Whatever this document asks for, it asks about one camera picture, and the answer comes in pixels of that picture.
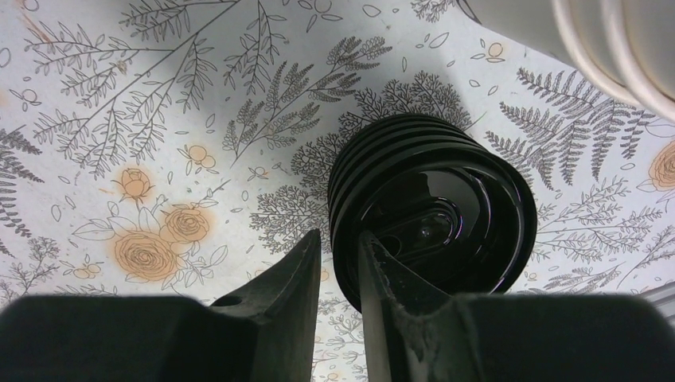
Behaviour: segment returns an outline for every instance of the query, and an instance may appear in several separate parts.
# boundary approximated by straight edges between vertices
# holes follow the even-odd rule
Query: orange flower
[[[121,181],[113,182],[122,186],[124,191],[123,200],[130,197],[138,201],[138,199],[145,197],[147,192],[152,188],[150,179],[139,169],[126,169],[122,172]]]
[[[166,217],[164,223],[166,225],[159,235],[169,243],[199,241],[209,233],[209,222],[198,209],[177,209]]]
[[[330,273],[325,267],[321,267],[321,281],[326,281],[330,279]]]
[[[115,258],[122,269],[148,281],[172,275],[177,270],[176,257],[154,233],[130,232],[115,243]]]
[[[664,147],[652,161],[650,177],[659,191],[675,189],[675,141]]]

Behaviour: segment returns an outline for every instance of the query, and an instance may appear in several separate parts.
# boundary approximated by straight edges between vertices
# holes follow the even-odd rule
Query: white object
[[[577,67],[623,103],[675,121],[672,0],[464,2],[486,28]]]

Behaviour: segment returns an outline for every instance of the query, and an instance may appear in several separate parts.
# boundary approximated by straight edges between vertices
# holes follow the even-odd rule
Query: patterned surface
[[[452,1],[1,0],[0,299],[204,303],[327,237],[345,140],[418,111],[506,158],[539,205],[513,293],[675,275],[675,127]],[[324,243],[316,381],[365,380]]]

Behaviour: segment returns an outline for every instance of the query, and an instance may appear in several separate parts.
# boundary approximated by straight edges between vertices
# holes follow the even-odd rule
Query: branch drawing
[[[283,6],[287,6],[289,2],[291,2],[291,0],[283,0],[282,4]],[[328,13],[330,9],[333,7],[332,1],[319,2],[314,0],[313,2],[311,2],[308,0],[298,0],[298,5],[300,6],[300,8],[303,8],[304,10],[309,10],[312,13],[312,15],[310,16],[310,20],[307,22],[307,27],[305,28],[306,33],[309,33],[312,30],[312,27],[314,26],[314,24],[316,24],[316,21],[319,19],[319,17],[325,21],[342,20],[342,16]]]
[[[158,142],[164,142],[162,131],[166,130],[162,110],[174,104],[171,94],[175,85],[183,87],[175,101],[182,103],[183,113],[193,107],[198,110],[206,85],[213,85],[209,71],[216,72],[217,67],[205,58],[213,48],[205,46],[206,39],[200,38],[200,33],[238,2],[186,1],[179,5],[174,0],[155,0],[154,4],[142,0],[137,6],[131,5],[131,11],[123,14],[125,18],[120,22],[135,28],[131,37],[140,36],[141,41],[153,37],[155,42],[160,42],[167,40],[171,33],[181,41],[171,49],[132,47],[105,34],[92,41],[79,25],[73,32],[59,23],[60,30],[55,32],[41,23],[48,35],[30,29],[37,41],[26,40],[26,48],[41,57],[42,60],[36,60],[37,70],[48,75],[50,68],[56,66],[58,74],[64,77],[61,91],[80,97],[76,103],[92,109],[86,115],[59,109],[53,115],[40,113],[35,123],[35,138],[40,144],[53,144],[56,140],[57,151],[83,169],[89,168],[94,178],[104,177],[112,166],[125,162],[127,153],[137,163],[154,159]],[[201,28],[192,31],[188,8],[208,4],[220,4],[224,8]],[[118,90],[115,78],[131,74],[132,59],[148,52],[160,54],[148,69],[133,73],[133,79]],[[174,56],[181,59],[169,60]],[[102,62],[107,63],[107,68],[99,68]],[[178,67],[171,68],[175,65],[172,62],[178,62]],[[167,72],[174,74],[166,78]]]
[[[650,233],[650,222],[660,219],[662,212],[645,207],[621,217],[619,199],[630,192],[626,183],[623,178],[605,179],[581,193],[579,202],[562,208],[556,217],[556,206],[541,205],[533,260],[550,259],[552,252],[561,252],[572,261],[591,263],[605,255],[637,251]]]
[[[302,188],[285,185],[276,193],[259,196],[258,212],[251,214],[251,228],[264,232],[259,238],[273,253],[292,248],[313,226],[321,228],[322,237],[328,237],[326,200],[330,170],[342,147],[363,127],[388,115],[407,112],[434,115],[463,130],[470,126],[469,113],[461,106],[458,93],[451,85],[441,83],[439,76],[425,72],[417,73],[410,84],[390,80],[381,95],[366,88],[355,91],[353,96],[360,110],[340,116],[340,134],[325,134],[296,150],[291,170],[302,176]],[[274,110],[275,103],[264,106]],[[323,251],[330,251],[329,246],[324,245]]]
[[[455,6],[454,0],[412,0],[410,3],[419,20],[437,22],[447,12],[449,6]]]
[[[566,294],[586,294],[598,288],[605,287],[616,279],[621,272],[617,268],[623,263],[610,267],[602,272],[593,273],[593,267],[581,267],[572,270],[572,273],[557,275],[549,279],[544,286],[546,291]]]
[[[232,89],[236,89],[234,74],[240,74],[242,79],[249,77],[244,82],[247,96],[256,94],[256,86],[260,91],[265,92],[266,85],[260,77],[263,77],[267,84],[271,82],[265,66],[274,64],[275,56],[279,55],[279,49],[274,42],[275,40],[287,40],[282,34],[272,32],[270,21],[286,21],[286,18],[278,14],[267,14],[263,4],[258,2],[258,18],[246,27],[246,30],[251,30],[257,26],[256,35],[244,33],[242,37],[239,37],[244,51],[225,58],[225,62],[231,62],[226,65],[228,70],[223,75],[226,86],[229,84]]]
[[[636,269],[647,268],[652,263],[663,260],[670,259],[675,256],[675,249],[671,247],[675,246],[675,226],[669,225],[663,231],[659,232],[654,238],[652,238],[653,244],[647,244],[643,250],[646,253],[646,256],[640,260],[635,267],[632,267],[630,271],[626,273],[625,276],[617,285],[617,289],[621,286],[621,283],[626,280],[628,275],[633,273]]]
[[[390,80],[381,95],[366,88],[356,92],[354,98],[361,114],[348,112],[340,117],[340,133],[346,138],[378,119],[405,113],[444,119],[463,131],[472,126],[469,112],[462,106],[455,88],[444,84],[440,76],[425,71],[417,72],[411,83]]]
[[[248,147],[259,140],[264,139],[270,150],[294,144],[295,135],[308,131],[320,121],[315,118],[319,105],[314,101],[338,102],[354,94],[356,90],[351,87],[361,80],[356,72],[377,67],[378,62],[367,61],[375,60],[391,49],[391,46],[385,46],[382,37],[372,37],[365,42],[356,37],[343,38],[328,54],[326,63],[331,65],[330,70],[311,84],[308,75],[313,64],[300,68],[295,63],[287,68],[288,63],[284,61],[276,70],[265,101],[254,105],[252,99],[248,99],[236,120],[228,124],[223,150],[234,152],[232,165]],[[299,111],[287,112],[291,105],[305,95],[312,102],[305,104]],[[270,114],[263,123],[257,123],[263,109]]]
[[[591,174],[598,181],[603,164],[616,142],[621,155],[635,155],[640,134],[656,119],[648,111],[638,110],[605,97],[585,79],[576,79],[577,71],[565,76],[546,76],[521,68],[517,78],[529,91],[550,106],[514,107],[501,103],[502,114],[516,124],[526,138],[504,138],[486,133],[492,147],[511,163],[531,185],[531,172],[538,172],[547,188],[553,190],[553,173],[560,171],[564,182],[573,184],[577,163],[590,154]]]
[[[7,134],[0,129],[0,222],[7,228],[14,228],[14,233],[22,237],[30,237],[30,230],[21,222],[19,212],[15,211],[17,198],[10,196],[17,193],[15,187],[18,178],[44,183],[37,175],[26,169],[17,156],[17,152],[40,155],[42,152],[33,146],[19,130]],[[0,253],[14,257],[0,239]]]
[[[59,268],[52,260],[58,258],[60,251],[57,242],[47,237],[28,240],[29,264],[12,263],[8,275],[0,275],[0,301],[9,304],[16,298],[27,295],[38,283],[44,283],[54,276]]]

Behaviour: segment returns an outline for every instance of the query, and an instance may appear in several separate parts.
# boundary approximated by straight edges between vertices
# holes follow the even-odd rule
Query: black cylindrical object
[[[425,115],[388,117],[351,138],[331,171],[328,203],[336,277],[358,310],[357,239],[365,230],[448,294],[509,289],[536,234],[523,177]]]

